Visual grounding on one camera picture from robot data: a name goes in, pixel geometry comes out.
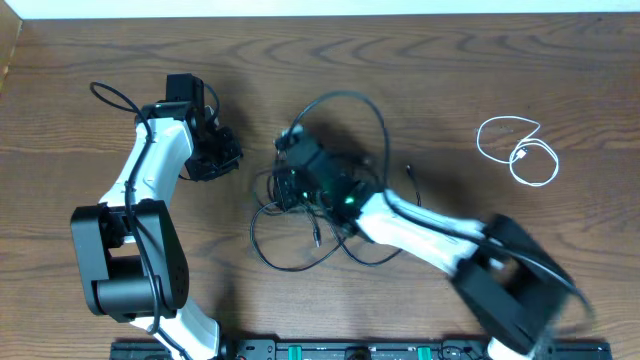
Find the white cable connector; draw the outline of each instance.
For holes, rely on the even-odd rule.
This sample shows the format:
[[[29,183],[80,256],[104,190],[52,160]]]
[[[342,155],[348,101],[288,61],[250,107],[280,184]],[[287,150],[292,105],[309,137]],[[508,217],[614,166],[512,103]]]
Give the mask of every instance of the white cable connector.
[[[511,154],[509,155],[509,160],[507,160],[507,161],[494,158],[493,156],[491,156],[491,155],[487,154],[486,152],[484,152],[482,150],[482,148],[480,147],[480,134],[482,133],[482,128],[486,124],[490,123],[491,121],[499,120],[499,119],[520,120],[520,121],[525,121],[525,122],[528,122],[528,123],[536,124],[535,130],[533,130],[529,135],[525,136],[520,141],[518,141],[516,146],[511,151]],[[529,185],[529,186],[533,186],[533,187],[545,186],[548,183],[550,183],[551,180],[553,180],[556,177],[556,175],[558,175],[558,170],[560,169],[560,161],[558,160],[558,155],[556,155],[556,153],[553,151],[553,149],[551,149],[551,147],[549,145],[547,145],[547,143],[545,143],[544,141],[542,141],[540,139],[536,139],[536,138],[532,138],[531,137],[539,129],[540,129],[540,123],[539,122],[533,121],[531,119],[523,118],[523,117],[520,117],[520,116],[506,115],[506,116],[492,117],[491,119],[483,122],[482,125],[480,125],[480,128],[478,128],[478,136],[476,137],[476,146],[478,147],[478,150],[480,151],[480,153],[482,155],[488,157],[489,159],[491,159],[493,161],[499,162],[501,164],[509,165],[509,170],[511,171],[511,175],[513,175],[513,177],[519,183],[525,184],[525,185]],[[520,176],[516,175],[515,171],[513,170],[513,164],[515,164],[516,161],[524,158],[527,155],[527,146],[538,146],[538,147],[543,148],[549,154],[549,156],[551,156],[553,161],[555,161],[556,167],[553,170],[553,174],[551,174],[551,176],[546,181],[544,181],[544,182],[534,182],[534,183],[528,182],[528,181],[522,179]]]

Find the wooden tabletop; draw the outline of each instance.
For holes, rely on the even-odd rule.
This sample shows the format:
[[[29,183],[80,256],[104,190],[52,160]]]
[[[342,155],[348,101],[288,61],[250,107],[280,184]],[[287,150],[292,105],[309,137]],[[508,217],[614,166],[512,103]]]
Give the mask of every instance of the wooden tabletop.
[[[109,344],[145,338],[83,297],[69,219],[94,205],[134,141],[132,116],[88,90],[104,81],[143,105],[169,73],[192,72],[222,101],[238,135],[240,170],[179,182],[171,216],[189,261],[191,292],[227,333],[281,338],[439,338],[482,335],[444,274],[403,254],[364,268],[338,252],[299,274],[266,268],[248,239],[251,184],[272,141],[311,100],[336,89],[368,94],[392,137],[392,186],[447,214],[516,219],[574,277],[597,324],[581,336],[640,356],[640,15],[482,15],[28,21],[0,98],[0,358],[105,359]],[[560,158],[543,188],[518,184],[475,147],[487,118],[542,123]],[[329,148],[381,154],[363,106],[323,105],[306,125]],[[530,127],[500,123],[483,144],[506,157]],[[535,150],[517,170],[544,180]],[[315,249],[305,217],[261,219],[267,256],[303,264]],[[349,240],[366,259],[393,251]],[[571,304],[562,324],[581,319]]]

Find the white wall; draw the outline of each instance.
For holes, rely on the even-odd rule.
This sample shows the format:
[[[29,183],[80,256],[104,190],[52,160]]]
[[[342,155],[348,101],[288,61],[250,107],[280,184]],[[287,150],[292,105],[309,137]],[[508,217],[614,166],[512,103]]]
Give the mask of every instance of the white wall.
[[[23,19],[640,11],[640,0],[5,0]]]

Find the white cable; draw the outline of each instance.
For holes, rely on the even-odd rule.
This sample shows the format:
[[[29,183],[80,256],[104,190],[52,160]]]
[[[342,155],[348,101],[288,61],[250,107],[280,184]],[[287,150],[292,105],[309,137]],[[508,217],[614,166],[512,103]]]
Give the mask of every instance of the white cable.
[[[485,125],[487,125],[488,123],[490,123],[491,121],[498,120],[498,119],[520,120],[520,121],[525,121],[525,122],[528,122],[528,123],[536,124],[536,129],[535,130],[533,130],[529,135],[525,136],[520,141],[518,141],[518,143],[516,144],[516,147],[514,147],[513,150],[511,151],[511,154],[509,155],[509,160],[507,160],[507,161],[494,158],[493,156],[491,156],[491,155],[487,154],[486,152],[484,152],[482,150],[482,148],[480,147],[480,134],[482,133],[482,128]],[[509,170],[511,171],[511,175],[513,175],[513,177],[519,183],[525,184],[525,185],[529,185],[529,186],[533,186],[533,187],[545,186],[548,183],[550,183],[551,180],[553,180],[556,177],[556,175],[558,175],[558,170],[560,169],[560,161],[558,160],[558,155],[556,155],[556,153],[553,151],[553,149],[551,149],[551,147],[549,145],[547,145],[547,143],[545,143],[544,141],[542,141],[540,139],[531,137],[539,129],[540,129],[540,123],[539,122],[533,121],[531,119],[523,118],[523,117],[520,117],[520,116],[505,115],[505,116],[492,117],[491,119],[483,122],[482,125],[480,125],[480,128],[478,129],[478,136],[476,137],[476,145],[478,146],[478,150],[480,151],[480,153],[482,155],[488,157],[489,159],[491,159],[493,161],[499,162],[501,164],[508,164],[509,165]],[[551,156],[553,161],[556,162],[556,168],[553,170],[553,174],[551,174],[551,177],[549,177],[546,181],[541,182],[541,183],[539,183],[539,182],[534,182],[534,183],[528,182],[528,181],[524,180],[523,178],[521,178],[520,176],[518,176],[515,173],[515,171],[513,170],[513,164],[515,164],[516,161],[522,159],[527,154],[527,146],[538,146],[538,147],[543,148],[549,154],[549,156]]]

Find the wooden table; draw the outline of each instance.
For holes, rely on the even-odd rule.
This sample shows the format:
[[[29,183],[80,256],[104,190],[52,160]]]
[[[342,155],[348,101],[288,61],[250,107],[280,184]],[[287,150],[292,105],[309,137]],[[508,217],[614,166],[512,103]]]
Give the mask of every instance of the wooden table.
[[[131,114],[88,90],[101,80],[138,104],[164,97],[168,73],[192,72],[222,101],[221,121],[245,151],[240,170],[210,183],[179,182],[171,203],[191,269],[191,295],[232,334],[281,338],[438,338],[482,334],[442,273],[404,254],[379,268],[338,253],[301,274],[274,272],[248,240],[254,174],[272,141],[318,95],[367,93],[392,136],[392,186],[425,205],[523,224],[575,278],[598,322],[584,337],[611,342],[616,359],[640,351],[640,16],[508,15],[374,18],[29,21],[0,99],[0,357],[108,356],[114,339],[143,332],[91,315],[69,218],[93,205],[122,169]],[[517,184],[475,148],[485,119],[539,120],[560,173],[543,188]],[[381,150],[367,109],[327,104],[305,120],[328,147]],[[507,156],[529,131],[487,129]],[[542,180],[553,163],[532,152],[518,166]],[[302,264],[314,249],[304,217],[263,219],[273,261]],[[392,251],[350,240],[367,259]],[[578,321],[569,307],[562,323]]]

